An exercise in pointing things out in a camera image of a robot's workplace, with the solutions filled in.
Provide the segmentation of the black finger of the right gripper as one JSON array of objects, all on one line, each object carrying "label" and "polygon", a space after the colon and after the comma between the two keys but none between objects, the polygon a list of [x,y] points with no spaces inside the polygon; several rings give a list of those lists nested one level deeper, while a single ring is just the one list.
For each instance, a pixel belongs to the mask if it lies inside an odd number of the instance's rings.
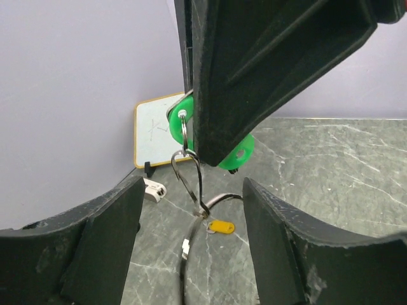
[{"label": "black finger of the right gripper", "polygon": [[176,1],[193,149],[218,166],[266,117],[357,51],[405,1]]}]

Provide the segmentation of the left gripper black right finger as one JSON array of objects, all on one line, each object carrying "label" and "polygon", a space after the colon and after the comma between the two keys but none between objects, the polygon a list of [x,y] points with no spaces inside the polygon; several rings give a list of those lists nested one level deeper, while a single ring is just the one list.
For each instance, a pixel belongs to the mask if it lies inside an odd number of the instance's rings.
[{"label": "left gripper black right finger", "polygon": [[381,238],[332,226],[243,183],[262,304],[405,304],[406,233]]}]

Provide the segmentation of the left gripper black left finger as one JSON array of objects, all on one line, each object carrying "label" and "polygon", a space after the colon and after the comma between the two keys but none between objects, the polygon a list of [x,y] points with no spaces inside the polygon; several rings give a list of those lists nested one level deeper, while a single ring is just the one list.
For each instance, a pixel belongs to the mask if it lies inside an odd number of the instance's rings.
[{"label": "left gripper black left finger", "polygon": [[2,304],[119,304],[145,183],[140,176],[66,212],[1,231]]}]

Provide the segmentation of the yellow tagged key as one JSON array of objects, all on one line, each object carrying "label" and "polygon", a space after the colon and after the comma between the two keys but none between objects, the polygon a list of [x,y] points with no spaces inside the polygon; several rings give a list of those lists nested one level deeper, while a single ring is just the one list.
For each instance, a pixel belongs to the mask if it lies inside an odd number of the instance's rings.
[{"label": "yellow tagged key", "polygon": [[234,231],[235,225],[232,222],[226,222],[223,220],[213,220],[209,222],[207,226],[207,232],[209,234],[232,234]]}]

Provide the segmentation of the green tagged key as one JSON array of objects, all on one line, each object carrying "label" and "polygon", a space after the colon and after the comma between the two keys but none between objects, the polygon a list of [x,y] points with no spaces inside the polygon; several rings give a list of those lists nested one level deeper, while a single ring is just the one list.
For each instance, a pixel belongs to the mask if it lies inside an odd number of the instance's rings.
[{"label": "green tagged key", "polygon": [[[181,154],[186,155],[186,150],[192,152],[194,150],[194,143],[192,135],[188,135],[188,123],[193,119],[194,113],[194,99],[193,89],[181,96],[181,98],[173,104],[166,113],[167,121],[169,122],[169,130],[172,138],[180,143],[183,148]],[[252,156],[254,152],[254,137],[248,134],[232,151],[225,157],[218,167],[223,170],[232,172],[237,170]]]}]

